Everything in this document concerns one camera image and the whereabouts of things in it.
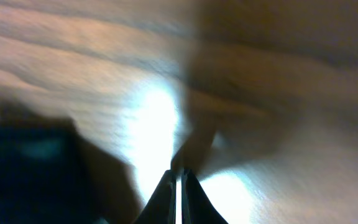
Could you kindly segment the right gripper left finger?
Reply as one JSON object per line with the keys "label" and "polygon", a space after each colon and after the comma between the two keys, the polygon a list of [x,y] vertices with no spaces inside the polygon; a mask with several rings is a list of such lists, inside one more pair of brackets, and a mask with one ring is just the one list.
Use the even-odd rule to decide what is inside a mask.
{"label": "right gripper left finger", "polygon": [[133,224],[175,224],[177,180],[166,170],[150,200]]}

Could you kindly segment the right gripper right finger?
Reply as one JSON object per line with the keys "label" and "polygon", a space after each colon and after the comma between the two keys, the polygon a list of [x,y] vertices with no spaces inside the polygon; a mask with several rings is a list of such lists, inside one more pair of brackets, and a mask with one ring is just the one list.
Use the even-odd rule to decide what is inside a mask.
{"label": "right gripper right finger", "polygon": [[181,220],[182,224],[228,224],[190,169],[181,175]]}

